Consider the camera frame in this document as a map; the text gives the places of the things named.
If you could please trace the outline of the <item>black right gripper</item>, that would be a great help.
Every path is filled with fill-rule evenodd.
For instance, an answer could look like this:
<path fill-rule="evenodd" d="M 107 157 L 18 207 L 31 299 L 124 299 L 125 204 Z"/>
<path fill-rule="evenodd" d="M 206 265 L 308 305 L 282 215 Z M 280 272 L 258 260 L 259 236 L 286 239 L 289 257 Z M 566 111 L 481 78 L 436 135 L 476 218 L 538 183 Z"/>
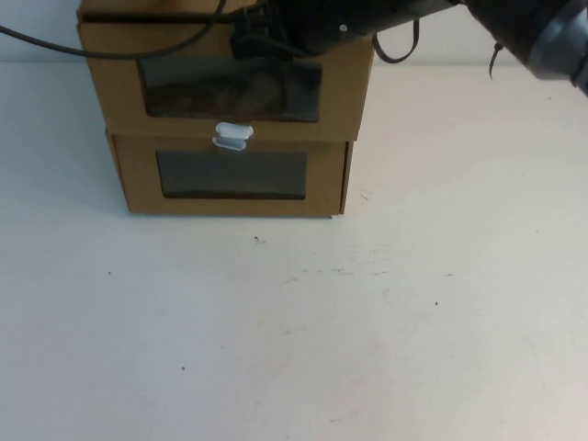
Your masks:
<path fill-rule="evenodd" d="M 303 58 L 456 6 L 445 0 L 296 0 L 279 6 L 247 6 L 232 14 L 235 33 L 284 33 L 293 48 L 261 35 L 231 36 L 236 59 Z"/>

